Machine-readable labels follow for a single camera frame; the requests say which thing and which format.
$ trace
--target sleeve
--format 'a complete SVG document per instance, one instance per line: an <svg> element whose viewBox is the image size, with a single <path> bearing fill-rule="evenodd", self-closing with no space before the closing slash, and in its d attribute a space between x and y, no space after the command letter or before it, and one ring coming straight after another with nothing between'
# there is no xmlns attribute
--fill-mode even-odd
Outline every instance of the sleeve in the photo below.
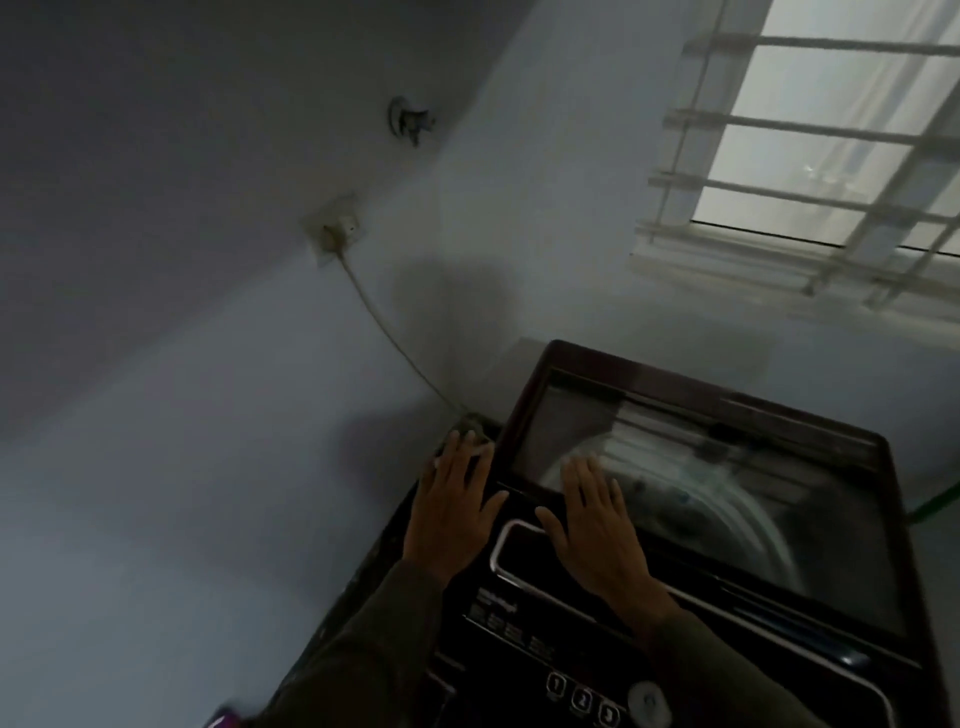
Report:
<svg viewBox="0 0 960 728"><path fill-rule="evenodd" d="M409 707L440 629L443 588L398 562L251 728L380 728Z"/></svg>
<svg viewBox="0 0 960 728"><path fill-rule="evenodd" d="M690 725L827 728L689 612L662 624L648 653L667 702Z"/></svg>

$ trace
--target numbered button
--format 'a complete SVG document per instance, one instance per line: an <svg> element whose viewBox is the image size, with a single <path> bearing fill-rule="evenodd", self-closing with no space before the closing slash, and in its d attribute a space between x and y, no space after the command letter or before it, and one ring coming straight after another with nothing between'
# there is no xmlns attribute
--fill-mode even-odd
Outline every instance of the numbered button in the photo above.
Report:
<svg viewBox="0 0 960 728"><path fill-rule="evenodd" d="M566 678L559 672L551 672L546 676L547 697L559 700L566 693Z"/></svg>
<svg viewBox="0 0 960 728"><path fill-rule="evenodd" d="M604 700L597 711L597 722L603 728L616 728L620 724L620 709Z"/></svg>
<svg viewBox="0 0 960 728"><path fill-rule="evenodd" d="M593 707L593 693L582 685L573 690L570 698L570 707L577 713L589 713Z"/></svg>

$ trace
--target hand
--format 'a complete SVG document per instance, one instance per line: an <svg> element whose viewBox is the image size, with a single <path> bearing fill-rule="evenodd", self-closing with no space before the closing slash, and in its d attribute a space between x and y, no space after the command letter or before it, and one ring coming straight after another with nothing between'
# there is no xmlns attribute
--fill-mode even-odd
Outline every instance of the hand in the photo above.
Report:
<svg viewBox="0 0 960 728"><path fill-rule="evenodd" d="M447 437L436 468L431 462L420 477L403 540L403 558L432 573L444 587L483 550L508 495L500 491L480 507L493 461L493 444L484 446L466 483L475 440L472 431L463 442L458 432Z"/></svg>
<svg viewBox="0 0 960 728"><path fill-rule="evenodd" d="M596 457L563 466L568 533L548 509L537 509L566 570L647 642L654 627L680 607L650 575L616 480L608 486Z"/></svg>

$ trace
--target wall hook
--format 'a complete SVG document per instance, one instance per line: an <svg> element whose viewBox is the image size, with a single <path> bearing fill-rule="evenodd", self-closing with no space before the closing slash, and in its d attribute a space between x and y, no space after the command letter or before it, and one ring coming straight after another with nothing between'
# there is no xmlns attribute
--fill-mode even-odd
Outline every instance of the wall hook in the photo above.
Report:
<svg viewBox="0 0 960 728"><path fill-rule="evenodd" d="M406 136L415 147L420 146L420 132L431 131L437 123L436 117L429 110L414 111L410 108L410 102L402 96L396 96L390 102L387 107L387 121L396 138L402 139Z"/></svg>

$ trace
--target green hose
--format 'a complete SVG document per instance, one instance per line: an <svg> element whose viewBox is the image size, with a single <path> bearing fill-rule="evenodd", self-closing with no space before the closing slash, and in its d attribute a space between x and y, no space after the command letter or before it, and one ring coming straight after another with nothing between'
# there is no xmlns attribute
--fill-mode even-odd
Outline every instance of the green hose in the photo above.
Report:
<svg viewBox="0 0 960 728"><path fill-rule="evenodd" d="M940 513L940 511L944 510L944 508L949 506L958 498L960 498L960 483L957 483L952 488L947 488L939 496L934 496L926 503L914 508L906 515L906 520L910 525L923 523L929 518Z"/></svg>

